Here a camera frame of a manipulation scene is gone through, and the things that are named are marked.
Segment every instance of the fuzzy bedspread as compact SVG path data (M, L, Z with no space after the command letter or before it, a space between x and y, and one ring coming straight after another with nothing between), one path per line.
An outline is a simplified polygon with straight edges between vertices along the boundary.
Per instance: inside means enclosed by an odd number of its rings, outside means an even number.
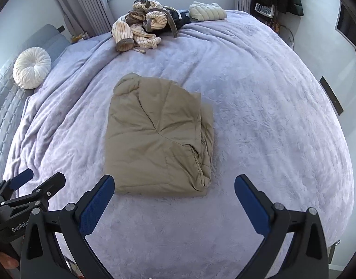
M207 196L114 195L87 236L115 278L235 278L262 240L234 193L239 174L288 209L316 207L328 246L346 227L352 166L327 96L271 29L246 13L227 13L186 25L176 39L163 36L145 55L120 54L110 34L72 45L26 103L4 178L31 168L24 195L64 173L51 210L76 202L102 177L108 107L125 74L172 79L213 106ZM286 247L270 273L285 254Z

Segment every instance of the tufted cushion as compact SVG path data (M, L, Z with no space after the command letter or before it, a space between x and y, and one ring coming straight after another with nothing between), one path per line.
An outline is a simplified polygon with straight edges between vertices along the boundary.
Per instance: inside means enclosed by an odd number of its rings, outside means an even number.
M13 68L13 77L23 89L37 88L52 67L49 54L41 47L31 47L17 58Z

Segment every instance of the bed sheet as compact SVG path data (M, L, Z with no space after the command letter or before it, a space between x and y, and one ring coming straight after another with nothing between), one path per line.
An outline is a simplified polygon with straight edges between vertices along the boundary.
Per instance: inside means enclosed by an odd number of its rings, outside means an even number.
M27 103L4 177L31 168L24 195L55 172L65 174L51 210L76 202L103 175L108 107L122 76L171 79L212 104L207 196L114 195L87 236L115 278L235 278L262 240L234 193L239 174L288 209L316 207L328 246L346 227L353 173L329 99L269 27L247 13L227 14L186 25L176 39L165 34L145 55L120 54L110 34L72 45Z

